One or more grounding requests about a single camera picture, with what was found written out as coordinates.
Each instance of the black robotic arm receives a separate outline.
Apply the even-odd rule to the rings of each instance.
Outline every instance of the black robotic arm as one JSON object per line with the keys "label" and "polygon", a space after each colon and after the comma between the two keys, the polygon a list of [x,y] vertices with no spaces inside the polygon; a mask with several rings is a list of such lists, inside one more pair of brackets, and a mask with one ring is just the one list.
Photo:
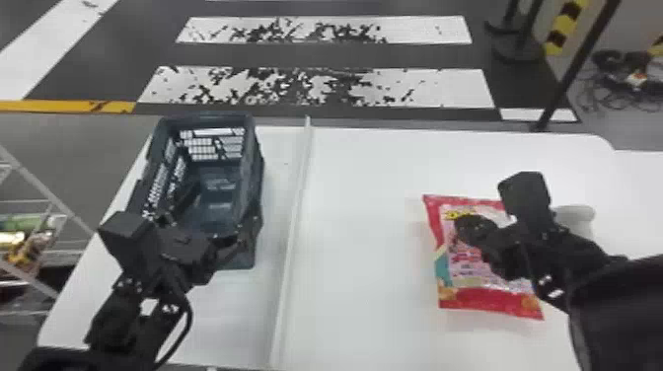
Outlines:
{"label": "black robotic arm", "polygon": [[498,191],[517,221],[498,228],[464,216],[455,222],[459,239],[479,248],[495,274],[529,278],[541,300],[568,315],[583,371],[663,370],[663,256],[609,256],[556,224],[540,173],[516,174]]}

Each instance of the black plastic basket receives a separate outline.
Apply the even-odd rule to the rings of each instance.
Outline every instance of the black plastic basket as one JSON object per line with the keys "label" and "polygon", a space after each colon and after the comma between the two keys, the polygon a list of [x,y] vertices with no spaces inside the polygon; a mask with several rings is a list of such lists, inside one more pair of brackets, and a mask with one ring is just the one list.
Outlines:
{"label": "black plastic basket", "polygon": [[202,112],[159,121],[147,165],[127,211],[205,233],[220,248],[240,250],[220,269],[254,266],[262,226],[264,161],[253,118],[244,112]]}

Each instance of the zebra crossing stripe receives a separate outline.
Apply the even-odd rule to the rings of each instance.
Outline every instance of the zebra crossing stripe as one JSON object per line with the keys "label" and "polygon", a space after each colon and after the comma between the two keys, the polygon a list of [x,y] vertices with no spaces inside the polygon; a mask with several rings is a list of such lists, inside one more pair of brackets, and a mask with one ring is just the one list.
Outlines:
{"label": "zebra crossing stripe", "polygon": [[[522,122],[536,122],[544,113],[542,109],[501,109],[499,113],[502,115],[504,121],[522,121]],[[556,110],[551,117],[553,122],[576,122],[576,117],[573,110],[559,109]]]}
{"label": "zebra crossing stripe", "polygon": [[493,109],[480,69],[162,66],[139,103]]}
{"label": "zebra crossing stripe", "polygon": [[134,102],[118,101],[0,101],[0,111],[57,113],[131,113]]}
{"label": "zebra crossing stripe", "polygon": [[461,16],[194,17],[178,42],[471,44],[472,37]]}
{"label": "zebra crossing stripe", "polygon": [[547,55],[560,55],[562,53],[566,41],[577,28],[580,14],[588,5],[589,0],[571,0],[564,3],[546,40]]}
{"label": "zebra crossing stripe", "polygon": [[0,50],[0,100],[21,100],[118,0],[61,0]]}

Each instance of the red snack bag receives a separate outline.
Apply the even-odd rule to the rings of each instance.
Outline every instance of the red snack bag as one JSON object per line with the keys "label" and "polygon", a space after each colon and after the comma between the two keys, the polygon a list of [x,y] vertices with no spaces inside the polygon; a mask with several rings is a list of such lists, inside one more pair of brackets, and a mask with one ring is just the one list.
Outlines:
{"label": "red snack bag", "polygon": [[478,214],[504,226],[500,201],[427,194],[423,203],[435,236],[435,276],[440,308],[475,309],[542,320],[539,300],[527,279],[505,281],[481,260],[481,251],[456,238],[454,220]]}

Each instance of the yellow floor line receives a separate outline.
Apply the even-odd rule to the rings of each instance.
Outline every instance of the yellow floor line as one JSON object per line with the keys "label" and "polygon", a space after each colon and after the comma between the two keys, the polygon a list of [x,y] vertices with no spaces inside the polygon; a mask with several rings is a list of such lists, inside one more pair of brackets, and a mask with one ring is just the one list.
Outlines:
{"label": "yellow floor line", "polygon": [[120,101],[0,101],[0,111],[58,113],[131,113],[135,102]]}

